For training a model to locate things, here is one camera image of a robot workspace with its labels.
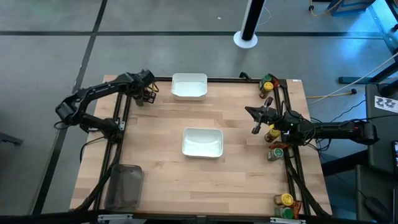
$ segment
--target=wooden tabletop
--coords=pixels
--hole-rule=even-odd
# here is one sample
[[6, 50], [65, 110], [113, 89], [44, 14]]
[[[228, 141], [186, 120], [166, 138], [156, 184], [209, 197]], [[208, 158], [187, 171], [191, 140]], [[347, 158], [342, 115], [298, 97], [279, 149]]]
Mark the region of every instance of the wooden tabletop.
[[[109, 75], [104, 80], [114, 78]], [[309, 119], [302, 82], [287, 80], [287, 84], [292, 109]], [[258, 97], [257, 84], [208, 83], [204, 101], [176, 101], [171, 82], [157, 82], [157, 86], [160, 92], [153, 105], [131, 103], [123, 142], [121, 164], [139, 165], [144, 171], [141, 201], [135, 212], [273, 215], [272, 198], [288, 192], [288, 185], [284, 161], [266, 159], [268, 126], [263, 124], [259, 134], [251, 134], [254, 121], [244, 107], [264, 103]], [[99, 99], [94, 115], [112, 117], [116, 96]], [[223, 155], [218, 159], [185, 157], [181, 150], [187, 127], [222, 130]], [[90, 134], [88, 141], [100, 136]], [[100, 141], [86, 147], [71, 208], [79, 206], [96, 185], [105, 145], [106, 141]], [[331, 213], [318, 152], [300, 147], [300, 154], [309, 191]], [[296, 193], [300, 198], [297, 186]]]

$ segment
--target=white pole base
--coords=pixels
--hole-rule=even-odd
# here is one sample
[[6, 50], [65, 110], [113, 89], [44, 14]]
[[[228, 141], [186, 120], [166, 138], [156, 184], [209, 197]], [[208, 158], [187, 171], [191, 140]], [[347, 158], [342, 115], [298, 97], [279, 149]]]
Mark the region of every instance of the white pole base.
[[234, 42], [238, 47], [241, 47], [243, 49], [250, 49], [256, 46], [258, 39], [255, 34], [253, 35], [253, 38], [249, 41], [242, 40], [241, 36], [241, 31], [237, 31], [234, 35]]

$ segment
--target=white bowl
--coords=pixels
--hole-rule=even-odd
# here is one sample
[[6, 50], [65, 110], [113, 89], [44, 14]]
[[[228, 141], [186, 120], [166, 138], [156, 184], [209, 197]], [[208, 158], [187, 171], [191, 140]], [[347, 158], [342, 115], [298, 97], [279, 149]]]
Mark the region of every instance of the white bowl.
[[219, 158], [223, 154], [223, 132], [219, 129], [185, 128], [182, 153], [190, 157]]
[[207, 93], [207, 75], [176, 73], [173, 75], [172, 94], [176, 100], [204, 100]]

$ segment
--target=gray floor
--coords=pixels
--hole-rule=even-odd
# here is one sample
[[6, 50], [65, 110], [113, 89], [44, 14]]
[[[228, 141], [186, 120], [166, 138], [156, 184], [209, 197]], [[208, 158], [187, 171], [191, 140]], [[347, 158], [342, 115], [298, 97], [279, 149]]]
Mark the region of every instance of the gray floor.
[[[0, 2], [0, 30], [93, 29], [100, 0]], [[369, 11], [363, 14], [312, 17], [308, 3], [268, 0], [268, 32], [379, 32]], [[118, 0], [108, 1], [100, 31], [236, 31], [246, 7], [243, 0]], [[316, 3], [321, 12], [327, 4]], [[395, 20], [383, 0], [374, 8], [385, 30]], [[21, 147], [0, 144], [0, 215], [29, 213], [49, 159], [58, 120], [55, 106], [71, 93], [88, 43], [88, 36], [0, 35], [0, 131], [24, 139]], [[231, 36], [97, 37], [83, 86], [99, 83], [105, 74], [150, 69], [155, 75], [206, 73], [209, 77], [252, 77], [272, 73], [302, 79], [305, 92], [324, 95], [341, 85], [340, 76], [360, 77], [391, 56], [382, 39], [341, 37], [260, 37], [251, 50], [237, 48]], [[310, 106], [310, 114], [332, 120], [364, 99], [357, 95], [328, 98]], [[364, 104], [340, 120], [365, 117]], [[67, 211], [79, 168], [79, 149], [86, 134], [70, 128], [44, 207], [44, 212]], [[350, 141], [333, 141], [329, 159], [365, 149]], [[343, 174], [350, 180], [352, 174]], [[352, 194], [339, 180], [326, 179], [336, 213], [351, 210]]]

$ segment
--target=green lid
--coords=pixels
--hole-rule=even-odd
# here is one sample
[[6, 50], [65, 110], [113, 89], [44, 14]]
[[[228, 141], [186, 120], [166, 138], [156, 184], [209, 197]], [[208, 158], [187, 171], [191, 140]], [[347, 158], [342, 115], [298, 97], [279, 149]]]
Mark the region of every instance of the green lid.
[[284, 155], [284, 151], [281, 148], [275, 148], [274, 149], [274, 154], [277, 157], [282, 157]]
[[265, 76], [264, 76], [264, 79], [265, 79], [266, 81], [271, 81], [271, 80], [272, 80], [272, 77], [271, 77], [270, 75], [265, 75]]
[[291, 208], [284, 208], [282, 212], [282, 216], [288, 219], [292, 219], [294, 216], [294, 212]]

